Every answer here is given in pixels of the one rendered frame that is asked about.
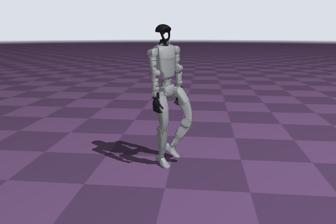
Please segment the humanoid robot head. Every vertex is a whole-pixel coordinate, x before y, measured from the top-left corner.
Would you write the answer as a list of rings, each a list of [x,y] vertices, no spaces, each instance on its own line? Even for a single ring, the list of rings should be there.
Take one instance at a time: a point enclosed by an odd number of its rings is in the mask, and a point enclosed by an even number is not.
[[[169,39],[170,39],[170,31],[171,31],[171,27],[168,26],[168,25],[161,24],[161,25],[157,26],[157,28],[155,29],[155,32],[159,32],[162,36],[162,39],[160,39],[159,44],[163,43],[162,46],[168,46],[168,44],[166,42],[169,41]],[[163,36],[165,33],[168,33],[168,38],[167,39],[165,39],[164,36]]]

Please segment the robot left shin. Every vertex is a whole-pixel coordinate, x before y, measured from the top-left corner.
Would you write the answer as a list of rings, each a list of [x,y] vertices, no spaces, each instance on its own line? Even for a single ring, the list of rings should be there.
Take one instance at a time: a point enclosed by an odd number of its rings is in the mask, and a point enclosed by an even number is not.
[[[192,125],[191,125],[192,126]],[[181,123],[180,127],[177,129],[177,131],[175,132],[175,137],[171,143],[170,146],[172,146],[171,148],[173,149],[174,146],[184,137],[184,135],[188,132],[188,130],[191,128],[191,126],[189,127],[184,127]]]

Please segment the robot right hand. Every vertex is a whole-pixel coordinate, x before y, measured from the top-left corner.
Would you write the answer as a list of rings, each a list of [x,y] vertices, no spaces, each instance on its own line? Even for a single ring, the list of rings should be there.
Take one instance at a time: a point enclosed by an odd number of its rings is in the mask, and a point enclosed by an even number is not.
[[[156,98],[153,97],[153,111],[156,112],[156,113],[162,113],[161,110],[160,110],[160,107],[163,109],[163,107],[160,105],[160,102],[159,102],[159,99],[160,96],[159,96],[159,93],[157,92],[156,93]],[[160,107],[159,107],[160,106]]]

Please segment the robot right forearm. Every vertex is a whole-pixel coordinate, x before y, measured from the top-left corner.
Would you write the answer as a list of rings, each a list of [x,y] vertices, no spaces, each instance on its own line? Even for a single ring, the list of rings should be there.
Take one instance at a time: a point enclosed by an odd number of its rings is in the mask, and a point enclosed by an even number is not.
[[[151,82],[152,82],[152,96],[156,98],[156,93],[159,93],[159,79],[155,78],[155,71],[151,71]],[[159,94],[160,95],[160,94]]]

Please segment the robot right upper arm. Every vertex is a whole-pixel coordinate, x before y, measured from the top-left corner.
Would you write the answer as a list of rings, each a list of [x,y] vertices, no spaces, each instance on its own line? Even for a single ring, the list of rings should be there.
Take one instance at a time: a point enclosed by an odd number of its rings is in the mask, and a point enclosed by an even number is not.
[[[158,55],[158,48],[152,48],[147,51],[147,56],[149,58],[149,64],[150,64],[150,69],[151,71],[155,71],[156,76],[159,77],[161,75],[160,71],[156,69],[157,67],[157,61],[156,57]]]

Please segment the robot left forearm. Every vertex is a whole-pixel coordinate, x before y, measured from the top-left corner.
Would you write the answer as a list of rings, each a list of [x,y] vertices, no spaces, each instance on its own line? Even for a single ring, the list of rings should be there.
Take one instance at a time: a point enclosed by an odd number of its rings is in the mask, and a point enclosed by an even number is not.
[[[176,77],[176,87],[180,87],[182,86],[182,71],[181,72],[176,72],[175,73],[175,77]]]

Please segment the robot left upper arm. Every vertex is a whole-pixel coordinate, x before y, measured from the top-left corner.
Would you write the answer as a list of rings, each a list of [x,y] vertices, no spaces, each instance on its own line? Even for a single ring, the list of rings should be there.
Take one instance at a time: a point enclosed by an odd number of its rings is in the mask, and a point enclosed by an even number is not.
[[[181,72],[183,70],[183,67],[181,65],[179,65],[180,62],[180,48],[179,46],[174,46],[175,47],[175,54],[176,54],[176,58],[175,58],[175,72]]]

